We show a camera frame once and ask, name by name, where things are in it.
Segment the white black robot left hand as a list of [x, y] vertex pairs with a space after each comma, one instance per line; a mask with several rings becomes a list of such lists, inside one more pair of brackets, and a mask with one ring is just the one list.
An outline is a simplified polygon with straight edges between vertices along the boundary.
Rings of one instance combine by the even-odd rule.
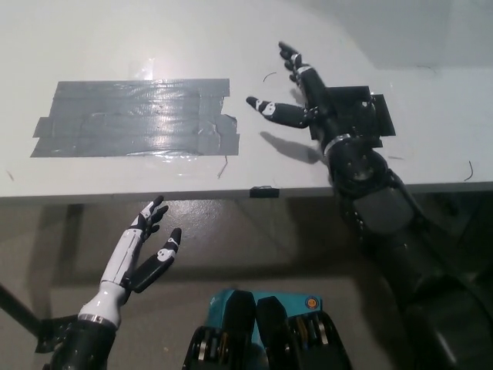
[[169, 208], [158, 196], [148, 203], [123, 231], [99, 282], [97, 294], [78, 313], [81, 321], [91, 321], [118, 329], [121, 307], [131, 293], [145, 291], [173, 264], [179, 250], [182, 230], [173, 229], [164, 245], [141, 265], [140, 251], [149, 237], [159, 230], [159, 222]]

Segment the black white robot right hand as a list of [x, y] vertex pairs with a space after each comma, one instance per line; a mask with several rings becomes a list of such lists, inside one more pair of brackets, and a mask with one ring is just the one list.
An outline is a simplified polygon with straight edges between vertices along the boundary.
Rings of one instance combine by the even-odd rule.
[[322, 150], [352, 139], [376, 147], [381, 145], [376, 108], [367, 87], [328, 87], [296, 49], [284, 42], [279, 43], [279, 48], [290, 80], [301, 91], [304, 104], [295, 106], [249, 96], [248, 105], [272, 123], [300, 130], [308, 128], [311, 139]]

